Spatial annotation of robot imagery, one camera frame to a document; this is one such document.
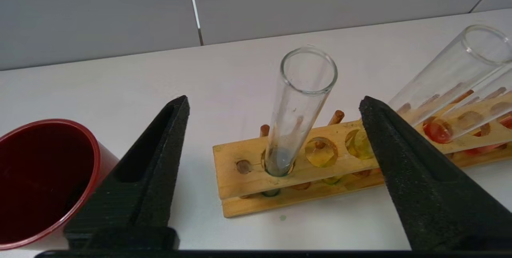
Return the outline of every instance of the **wooden test tube rack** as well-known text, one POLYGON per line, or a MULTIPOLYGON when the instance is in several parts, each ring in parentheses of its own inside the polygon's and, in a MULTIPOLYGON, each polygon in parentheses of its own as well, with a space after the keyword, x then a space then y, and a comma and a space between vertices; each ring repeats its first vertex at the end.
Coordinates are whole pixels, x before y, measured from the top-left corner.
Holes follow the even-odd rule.
MULTIPOLYGON (((486 112, 491 105, 501 100, 502 98, 475 103, 465 106, 464 110, 478 109, 480 112, 486 112)), ((284 177, 271 176, 262 167, 263 153, 268 141, 268 130, 265 133, 263 126, 259 138, 215 145, 213 151, 217 184, 224 216, 229 218, 250 214, 383 185, 384 178, 375 158, 360 160, 349 154, 345 147, 347 134, 360 129, 360 123, 340 123, 340 120, 335 114, 329 126, 311 129, 306 138, 306 142, 318 137, 331 141, 338 150, 336 163, 325 168, 313 166, 306 158, 303 145, 293 170, 284 177), (237 167, 240 161, 245 164, 242 171, 240 165, 237 167), (322 181, 333 176, 341 176, 340 181, 334 185, 322 181), (277 196, 266 197, 261 194, 263 191, 276 188, 280 188, 277 196)), ((466 134, 448 144, 433 141, 431 143, 442 153, 453 154, 450 159, 459 167, 483 165, 512 158, 512 143, 508 143, 512 141, 512 130, 497 121, 488 124, 491 131, 486 136, 466 134), (477 156, 468 156, 462 152, 499 143, 507 145, 477 156)), ((425 136, 422 125, 418 125, 416 130, 425 136)))

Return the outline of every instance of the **red plastic cup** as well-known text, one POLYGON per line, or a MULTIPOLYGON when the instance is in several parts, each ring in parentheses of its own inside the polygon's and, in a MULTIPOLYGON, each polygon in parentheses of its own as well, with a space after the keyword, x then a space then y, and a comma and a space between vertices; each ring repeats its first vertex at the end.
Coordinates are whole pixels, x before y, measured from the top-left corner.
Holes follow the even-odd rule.
POLYGON ((62 243, 64 224, 118 161, 69 120, 33 122, 0 138, 0 250, 62 243))

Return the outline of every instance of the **test tube rim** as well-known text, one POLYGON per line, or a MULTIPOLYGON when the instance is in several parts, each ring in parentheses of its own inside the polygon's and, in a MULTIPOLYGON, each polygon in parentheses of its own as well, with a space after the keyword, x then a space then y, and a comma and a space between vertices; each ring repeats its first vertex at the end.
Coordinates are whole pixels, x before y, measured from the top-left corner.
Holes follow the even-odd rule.
POLYGON ((293 90, 295 90, 301 94, 304 94, 304 95, 317 96, 317 95, 322 95, 322 94, 329 92, 332 89, 332 87, 334 87, 334 85, 336 84, 336 81, 338 80, 338 67, 336 66, 336 63, 331 58, 331 56, 329 56, 329 54, 325 53, 324 51, 320 50, 319 48, 317 48, 313 45, 307 45, 307 46, 299 47, 295 50, 292 50, 292 51, 288 52, 283 57, 283 59, 281 60, 281 64, 280 64, 280 74, 281 74, 281 78, 283 79, 284 83, 287 84, 288 86, 290 86, 293 90), (333 73, 332 81, 331 81, 331 83, 329 83, 329 85, 327 85, 325 88, 323 88, 321 90, 307 91, 307 90, 301 90, 301 89, 295 87, 295 85, 293 85, 289 81, 289 79, 287 78, 287 76, 285 74, 285 61, 287 59, 291 58, 292 56, 294 56, 296 54, 300 54, 300 53, 315 54, 315 55, 325 59, 329 63, 329 65, 331 65, 334 73, 333 73))
POLYGON ((466 52, 468 52, 475 59, 478 59, 478 60, 484 62, 485 64, 491 65, 491 66, 499 67, 499 66, 503 66, 505 64, 512 63, 512 58, 511 59, 507 59, 507 60, 494 61, 494 60, 490 60, 488 58, 485 58, 483 55, 481 55, 478 52, 476 52, 471 47, 471 45, 468 42, 468 40, 466 39, 467 34, 469 32, 475 31, 475 30, 488 30, 488 31, 492 32, 493 34, 495 34, 496 36, 498 36, 499 38, 501 38, 504 41, 504 43, 510 43, 511 42, 511 40, 506 36, 506 34, 501 32, 500 30, 497 30, 496 28, 492 28, 492 27, 487 26, 487 25, 475 24, 475 25, 471 25, 471 26, 466 27, 462 31, 462 45, 466 49, 466 52))

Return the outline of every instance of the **white tabletop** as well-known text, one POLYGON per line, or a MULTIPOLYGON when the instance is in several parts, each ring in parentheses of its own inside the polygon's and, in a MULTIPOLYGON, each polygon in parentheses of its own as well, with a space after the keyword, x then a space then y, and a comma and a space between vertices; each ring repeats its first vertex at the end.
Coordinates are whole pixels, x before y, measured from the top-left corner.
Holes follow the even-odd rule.
MULTIPOLYGON (((338 65, 340 77, 315 125, 322 126, 336 109, 346 121, 358 119, 364 95, 389 101, 471 24, 512 34, 512 9, 0 72, 0 135, 66 118, 120 158, 165 103, 186 94, 190 118, 169 221, 181 249, 409 249, 385 187, 224 218, 212 146, 254 138, 269 123, 278 63, 294 48, 315 45, 338 65)), ((467 173, 512 209, 512 163, 467 173)))

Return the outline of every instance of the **test tube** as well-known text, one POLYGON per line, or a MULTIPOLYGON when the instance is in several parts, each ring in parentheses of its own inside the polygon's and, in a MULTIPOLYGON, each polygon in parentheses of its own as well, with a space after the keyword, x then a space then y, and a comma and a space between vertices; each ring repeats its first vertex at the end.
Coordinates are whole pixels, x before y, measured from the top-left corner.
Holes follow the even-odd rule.
POLYGON ((289 174, 337 79, 333 59, 314 46, 293 50, 282 59, 265 150, 267 173, 277 177, 289 174))
MULTIPOLYGON (((512 69, 504 68, 481 84, 473 94, 424 125, 424 132, 432 141, 449 143, 494 119, 512 129, 512 69)), ((483 131, 476 135, 484 136, 490 129, 483 131)))
POLYGON ((388 103, 418 125, 512 60, 505 34, 484 25, 464 29, 388 103))

